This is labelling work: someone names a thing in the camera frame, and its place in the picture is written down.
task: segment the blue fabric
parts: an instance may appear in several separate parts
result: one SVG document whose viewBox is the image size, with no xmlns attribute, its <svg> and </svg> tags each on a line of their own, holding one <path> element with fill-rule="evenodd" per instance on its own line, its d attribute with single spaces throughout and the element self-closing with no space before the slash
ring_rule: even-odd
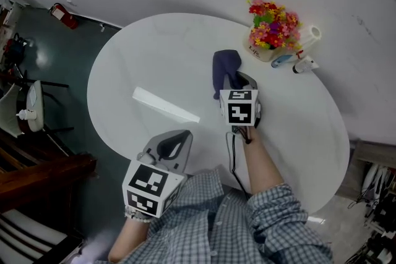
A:
<svg viewBox="0 0 396 264">
<path fill-rule="evenodd" d="M 242 89 L 236 76 L 236 71 L 241 66 L 242 61 L 237 51 L 234 49 L 224 49 L 217 51 L 213 55 L 212 80 L 215 94 L 213 98 L 219 99 L 220 90 L 224 86 L 224 78 L 229 77 L 233 89 Z"/>
<path fill-rule="evenodd" d="M 120 263 L 332 263 L 307 218 L 288 185 L 246 202 L 236 190 L 224 196 L 213 171 L 189 179 L 146 242 Z"/>
</svg>

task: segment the dark floor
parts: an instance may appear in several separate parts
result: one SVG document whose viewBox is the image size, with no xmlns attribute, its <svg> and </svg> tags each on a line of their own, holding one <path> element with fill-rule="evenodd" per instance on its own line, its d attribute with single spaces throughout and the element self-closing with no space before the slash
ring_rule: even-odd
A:
<svg viewBox="0 0 396 264">
<path fill-rule="evenodd" d="M 121 184 L 129 160 L 110 149 L 92 126 L 87 107 L 87 84 L 92 64 L 103 45 L 118 31 L 80 20 L 75 30 L 41 9 L 26 9 L 18 24 L 20 36 L 30 40 L 21 71 L 28 78 L 69 84 L 69 88 L 44 87 L 59 101 L 45 100 L 45 123 L 51 129 L 74 126 L 58 137 L 74 153 L 97 158 L 97 178 L 87 180 L 76 197 L 76 227 L 88 240 L 87 260 L 106 256 L 123 222 Z"/>
</svg>

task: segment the person's arm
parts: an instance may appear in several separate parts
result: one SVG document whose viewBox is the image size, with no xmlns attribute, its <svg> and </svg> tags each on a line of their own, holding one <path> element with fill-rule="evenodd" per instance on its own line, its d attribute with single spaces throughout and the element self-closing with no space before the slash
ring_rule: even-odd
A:
<svg viewBox="0 0 396 264">
<path fill-rule="evenodd" d="M 283 183 L 283 178 L 262 144 L 257 130 L 254 127 L 247 128 L 251 143 L 243 142 L 243 147 L 251 190 L 254 195 Z"/>
<path fill-rule="evenodd" d="M 263 257 L 274 263 L 331 263 L 330 248 L 305 226 L 308 214 L 301 208 L 270 155 L 257 130 L 249 130 L 244 144 L 253 196 L 247 202 L 249 225 Z"/>
<path fill-rule="evenodd" d="M 116 242 L 110 250 L 108 260 L 118 263 L 146 241 L 150 223 L 127 218 Z"/>
</svg>

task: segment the gray floor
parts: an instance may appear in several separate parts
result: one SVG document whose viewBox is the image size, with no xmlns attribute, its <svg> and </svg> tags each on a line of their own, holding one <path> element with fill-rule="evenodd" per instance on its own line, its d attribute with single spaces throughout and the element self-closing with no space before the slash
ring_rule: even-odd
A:
<svg viewBox="0 0 396 264">
<path fill-rule="evenodd" d="M 103 45 L 118 31 L 81 20 L 70 30 L 45 10 L 24 10 L 16 31 L 30 40 L 21 71 L 28 78 L 69 84 L 68 89 L 44 86 L 59 104 L 45 97 L 45 121 L 51 128 L 74 126 L 59 138 L 74 152 L 89 152 L 98 159 L 98 177 L 81 186 L 77 197 L 77 228 L 89 243 L 98 237 L 95 258 L 112 243 L 124 222 L 121 183 L 129 160 L 118 155 L 95 132 L 87 107 L 87 84 L 92 64 Z"/>
<path fill-rule="evenodd" d="M 86 151 L 98 159 L 98 177 L 86 181 L 79 190 L 77 227 L 87 238 L 87 246 L 73 264 L 106 257 L 124 222 L 121 183 L 129 161 L 103 143 L 87 108 L 92 64 L 102 46 L 117 32 L 112 28 L 103 33 L 100 30 L 98 23 L 84 20 L 77 29 L 70 30 L 43 10 L 25 10 L 17 26 L 20 35 L 33 43 L 20 67 L 28 70 L 28 77 L 70 85 L 69 89 L 45 87 L 60 102 L 45 100 L 47 125 L 52 129 L 74 126 L 74 131 L 59 134 L 60 139 L 75 153 Z M 370 235 L 363 227 L 364 205 L 349 210 L 350 202 L 335 196 L 308 221 L 331 245 L 336 263 L 353 255 Z"/>
</svg>

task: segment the flower vase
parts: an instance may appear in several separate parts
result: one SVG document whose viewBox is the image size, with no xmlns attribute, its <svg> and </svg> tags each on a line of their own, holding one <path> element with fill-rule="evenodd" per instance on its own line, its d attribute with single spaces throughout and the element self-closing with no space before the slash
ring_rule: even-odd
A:
<svg viewBox="0 0 396 264">
<path fill-rule="evenodd" d="M 249 35 L 253 27 L 254 26 L 252 26 L 247 32 L 247 34 L 245 34 L 245 36 L 243 37 L 242 44 L 244 49 L 262 62 L 272 61 L 276 56 L 280 55 L 281 49 L 280 48 L 265 49 L 251 44 L 249 42 Z"/>
</svg>

